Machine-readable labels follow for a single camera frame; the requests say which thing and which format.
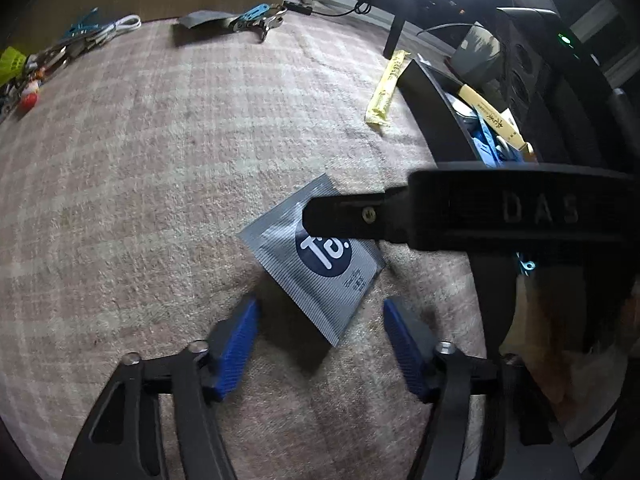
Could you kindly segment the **grey foil sachet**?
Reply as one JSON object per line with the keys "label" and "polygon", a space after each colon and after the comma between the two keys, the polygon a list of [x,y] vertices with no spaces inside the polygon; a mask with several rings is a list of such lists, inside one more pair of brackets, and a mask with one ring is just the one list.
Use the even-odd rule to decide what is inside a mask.
{"label": "grey foil sachet", "polygon": [[307,233],[302,215],[308,200],[336,193],[322,174],[240,233],[262,267],[332,346],[385,266],[371,242]]}

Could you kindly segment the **yellow long packet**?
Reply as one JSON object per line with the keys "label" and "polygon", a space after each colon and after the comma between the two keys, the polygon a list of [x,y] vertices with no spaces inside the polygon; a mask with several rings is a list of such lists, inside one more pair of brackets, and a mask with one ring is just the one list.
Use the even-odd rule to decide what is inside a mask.
{"label": "yellow long packet", "polygon": [[410,62],[410,56],[406,50],[396,50],[387,61],[364,113],[364,121],[368,126],[381,128],[386,125],[397,81]]}

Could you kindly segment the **black storage bin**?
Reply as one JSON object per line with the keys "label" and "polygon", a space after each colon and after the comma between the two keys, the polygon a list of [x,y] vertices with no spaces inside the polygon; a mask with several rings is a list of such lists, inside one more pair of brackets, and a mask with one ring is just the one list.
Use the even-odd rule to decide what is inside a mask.
{"label": "black storage bin", "polygon": [[477,108],[458,97],[462,84],[417,58],[397,81],[436,162],[488,162],[500,154],[517,162],[536,162],[537,157],[527,160],[506,144]]}

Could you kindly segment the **black tripod stand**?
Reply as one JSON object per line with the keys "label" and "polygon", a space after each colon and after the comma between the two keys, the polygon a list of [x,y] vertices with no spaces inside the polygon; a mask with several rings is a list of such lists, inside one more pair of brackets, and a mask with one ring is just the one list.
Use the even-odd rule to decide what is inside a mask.
{"label": "black tripod stand", "polygon": [[383,56],[386,60],[390,60],[396,51],[399,38],[407,21],[407,14],[408,10],[405,4],[394,14],[392,24],[390,25],[390,32],[388,33],[383,49]]}

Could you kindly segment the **black power strip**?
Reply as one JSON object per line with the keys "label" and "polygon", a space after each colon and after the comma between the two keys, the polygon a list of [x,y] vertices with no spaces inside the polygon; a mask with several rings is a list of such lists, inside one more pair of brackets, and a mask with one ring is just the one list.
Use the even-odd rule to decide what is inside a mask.
{"label": "black power strip", "polygon": [[306,6],[306,4],[295,2],[295,1],[285,1],[284,6],[291,12],[295,12],[303,15],[311,15],[314,13],[311,6]]}

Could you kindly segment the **metal scissors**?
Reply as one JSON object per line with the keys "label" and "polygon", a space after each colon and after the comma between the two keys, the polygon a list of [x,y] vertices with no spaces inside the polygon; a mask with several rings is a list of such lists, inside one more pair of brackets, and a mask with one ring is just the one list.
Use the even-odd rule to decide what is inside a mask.
{"label": "metal scissors", "polygon": [[232,32],[256,32],[260,42],[264,42],[271,29],[282,25],[286,12],[285,6],[270,6],[261,3],[245,11],[230,25]]}

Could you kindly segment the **grey pouch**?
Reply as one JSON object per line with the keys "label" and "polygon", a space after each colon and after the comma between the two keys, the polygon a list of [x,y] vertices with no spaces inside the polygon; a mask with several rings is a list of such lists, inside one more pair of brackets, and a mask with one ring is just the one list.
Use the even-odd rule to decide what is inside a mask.
{"label": "grey pouch", "polygon": [[199,27],[213,27],[216,29],[227,29],[236,19],[236,15],[228,12],[198,10],[178,18],[178,24],[186,29]]}

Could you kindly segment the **red small toy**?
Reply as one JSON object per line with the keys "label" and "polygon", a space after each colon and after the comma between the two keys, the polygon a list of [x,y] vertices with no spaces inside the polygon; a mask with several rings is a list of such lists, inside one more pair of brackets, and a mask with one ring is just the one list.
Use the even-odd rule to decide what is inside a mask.
{"label": "red small toy", "polygon": [[20,109],[24,113],[28,113],[32,110],[39,99],[41,80],[40,79],[32,79],[30,80],[21,93],[20,99]]}

